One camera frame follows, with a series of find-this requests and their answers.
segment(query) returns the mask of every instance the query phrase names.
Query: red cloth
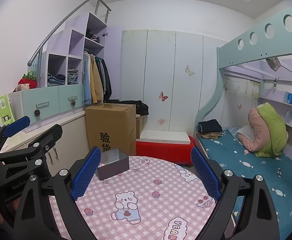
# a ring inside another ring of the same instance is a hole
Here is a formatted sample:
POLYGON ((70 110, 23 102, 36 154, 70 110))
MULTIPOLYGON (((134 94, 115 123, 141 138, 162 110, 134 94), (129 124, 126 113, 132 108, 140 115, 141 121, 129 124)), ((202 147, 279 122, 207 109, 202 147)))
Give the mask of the red cloth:
POLYGON ((189 136, 190 144, 136 142, 136 155, 153 157, 177 164, 191 164, 190 152, 195 147, 189 136))
POLYGON ((28 78, 22 78, 18 84, 29 84, 29 88, 30 89, 33 89, 33 88, 36 88, 37 87, 37 82, 36 81, 33 81, 33 80, 30 80, 28 78))

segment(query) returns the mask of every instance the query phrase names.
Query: open box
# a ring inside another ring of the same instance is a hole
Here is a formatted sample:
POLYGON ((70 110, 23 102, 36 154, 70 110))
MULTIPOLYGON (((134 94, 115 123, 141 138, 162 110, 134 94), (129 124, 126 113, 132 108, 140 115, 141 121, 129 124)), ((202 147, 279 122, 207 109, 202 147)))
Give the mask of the open box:
POLYGON ((103 152, 96 175, 99 180, 108 179, 129 170, 129 157, 120 149, 103 152))

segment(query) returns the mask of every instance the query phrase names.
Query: light blue drawer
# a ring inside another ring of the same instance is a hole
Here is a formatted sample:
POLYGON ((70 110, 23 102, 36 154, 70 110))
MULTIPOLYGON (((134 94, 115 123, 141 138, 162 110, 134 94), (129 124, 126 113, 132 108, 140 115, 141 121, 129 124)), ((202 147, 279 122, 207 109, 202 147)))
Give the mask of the light blue drawer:
POLYGON ((58 86, 59 110, 61 113, 83 105, 83 85, 58 86))
POLYGON ((57 86, 23 90, 22 106, 24 115, 27 115, 30 118, 30 123, 58 114, 59 105, 57 86), (38 110, 40 110, 40 116, 38 117, 34 115, 36 105, 38 110))

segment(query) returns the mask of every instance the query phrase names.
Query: blue gripper pad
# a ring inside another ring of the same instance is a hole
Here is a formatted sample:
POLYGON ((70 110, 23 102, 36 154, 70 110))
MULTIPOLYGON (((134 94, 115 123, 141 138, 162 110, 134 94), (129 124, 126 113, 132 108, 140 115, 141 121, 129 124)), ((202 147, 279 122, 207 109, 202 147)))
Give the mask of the blue gripper pad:
POLYGON ((4 137, 12 137, 16 133, 20 132, 21 130, 25 129, 30 125, 30 119, 28 116, 24 116, 17 121, 11 123, 5 128, 3 132, 4 137))
POLYGON ((196 147, 191 150, 190 157, 207 193, 213 197, 216 202, 219 201, 222 194, 219 190, 219 180, 215 173, 196 147))
POLYGON ((73 180, 73 190, 70 193, 70 196, 75 201, 84 195, 99 163, 101 162, 101 150, 98 147, 95 147, 92 150, 90 156, 87 158, 73 180))

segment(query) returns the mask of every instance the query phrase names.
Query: round table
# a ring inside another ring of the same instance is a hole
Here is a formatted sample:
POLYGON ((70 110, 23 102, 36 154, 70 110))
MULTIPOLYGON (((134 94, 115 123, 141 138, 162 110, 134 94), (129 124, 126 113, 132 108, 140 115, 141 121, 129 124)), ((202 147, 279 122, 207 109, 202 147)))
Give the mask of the round table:
MULTIPOLYGON (((129 157, 130 169, 101 181, 92 178, 76 204, 98 240, 194 240, 215 207, 201 180, 168 161, 129 157)), ((61 236, 71 239, 50 203, 61 236)))

